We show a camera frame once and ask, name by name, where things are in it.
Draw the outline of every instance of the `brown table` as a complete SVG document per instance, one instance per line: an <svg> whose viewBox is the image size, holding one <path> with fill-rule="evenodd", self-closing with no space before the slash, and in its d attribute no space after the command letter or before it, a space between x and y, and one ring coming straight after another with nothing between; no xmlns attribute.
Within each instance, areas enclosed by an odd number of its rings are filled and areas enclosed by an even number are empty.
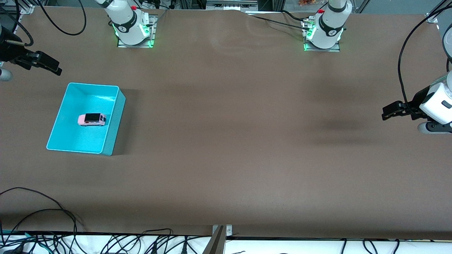
<svg viewBox="0 0 452 254"><path fill-rule="evenodd" d="M80 9L48 9L80 29ZM341 53L321 53L303 51L299 30L238 11L168 11L153 49L116 48L105 11L87 15L77 37L38 9L23 19L31 48L63 73L5 65L15 77L0 85L2 190L40 190L86 231L202 235L225 223L252 236L451 238L452 136L380 116L402 98L397 57L422 16L351 15ZM423 25L402 61L408 96L445 61L436 26ZM121 87L114 156L46 150L69 82ZM25 191L0 198L7 228L49 207ZM21 229L71 227L50 213Z"/></svg>

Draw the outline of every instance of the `pink toy car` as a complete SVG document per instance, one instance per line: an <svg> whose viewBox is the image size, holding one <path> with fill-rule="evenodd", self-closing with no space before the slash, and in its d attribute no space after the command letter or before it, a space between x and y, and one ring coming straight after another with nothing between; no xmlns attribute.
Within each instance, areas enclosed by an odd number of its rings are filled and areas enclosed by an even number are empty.
<svg viewBox="0 0 452 254"><path fill-rule="evenodd" d="M77 123L83 127L88 125L104 126L106 117L102 113L86 113L79 115Z"/></svg>

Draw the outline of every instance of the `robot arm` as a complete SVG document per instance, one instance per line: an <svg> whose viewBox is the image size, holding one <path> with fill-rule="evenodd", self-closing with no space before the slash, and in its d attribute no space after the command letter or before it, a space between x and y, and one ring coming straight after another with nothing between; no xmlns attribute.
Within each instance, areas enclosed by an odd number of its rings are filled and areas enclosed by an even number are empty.
<svg viewBox="0 0 452 254"><path fill-rule="evenodd" d="M116 35L127 45L136 45L150 36L148 29L149 14L135 6L131 7L127 0L95 0L104 8L113 22Z"/></svg>
<svg viewBox="0 0 452 254"><path fill-rule="evenodd" d="M43 68L58 76L61 75L59 62L42 51L33 52L25 48L25 43L0 24L0 61L10 62L30 70L32 66ZM0 81L10 81L10 71L0 68Z"/></svg>
<svg viewBox="0 0 452 254"><path fill-rule="evenodd" d="M325 12L316 13L312 18L315 20L315 27L306 39L321 49L333 47L339 41L345 21L351 12L350 0L329 0Z"/></svg>
<svg viewBox="0 0 452 254"><path fill-rule="evenodd" d="M452 60L452 24L443 36L443 48ZM383 108L383 121L411 115L412 120L426 119L418 125L421 133L452 133L452 71L436 79L430 86L417 92L408 103L395 101Z"/></svg>

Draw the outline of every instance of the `teal plastic bin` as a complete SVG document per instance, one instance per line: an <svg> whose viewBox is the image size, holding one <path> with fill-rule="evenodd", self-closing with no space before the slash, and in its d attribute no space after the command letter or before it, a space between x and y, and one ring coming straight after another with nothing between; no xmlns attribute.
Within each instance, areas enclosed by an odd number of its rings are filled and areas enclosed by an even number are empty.
<svg viewBox="0 0 452 254"><path fill-rule="evenodd" d="M110 156L126 97L115 85L69 83L50 133L47 149ZM79 115L102 113L104 126L80 126Z"/></svg>

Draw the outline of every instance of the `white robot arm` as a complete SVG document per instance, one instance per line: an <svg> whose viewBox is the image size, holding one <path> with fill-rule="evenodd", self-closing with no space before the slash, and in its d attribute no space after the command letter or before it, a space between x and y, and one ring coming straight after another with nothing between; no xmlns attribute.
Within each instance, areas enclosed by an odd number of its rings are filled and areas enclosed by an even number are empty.
<svg viewBox="0 0 452 254"><path fill-rule="evenodd" d="M316 13L312 18L315 26L306 39L321 49L333 47L344 31L344 24L352 12L350 0L329 0L323 13Z"/></svg>
<svg viewBox="0 0 452 254"><path fill-rule="evenodd" d="M452 61L452 24L443 36L443 48ZM418 125L426 134L452 133L452 71L436 79L430 86L417 92L408 103L395 101L383 108L383 121L411 115L412 120L424 118L427 122Z"/></svg>
<svg viewBox="0 0 452 254"><path fill-rule="evenodd" d="M127 0L95 0L113 22L119 39L127 45L136 45L150 36L149 14L132 8Z"/></svg>

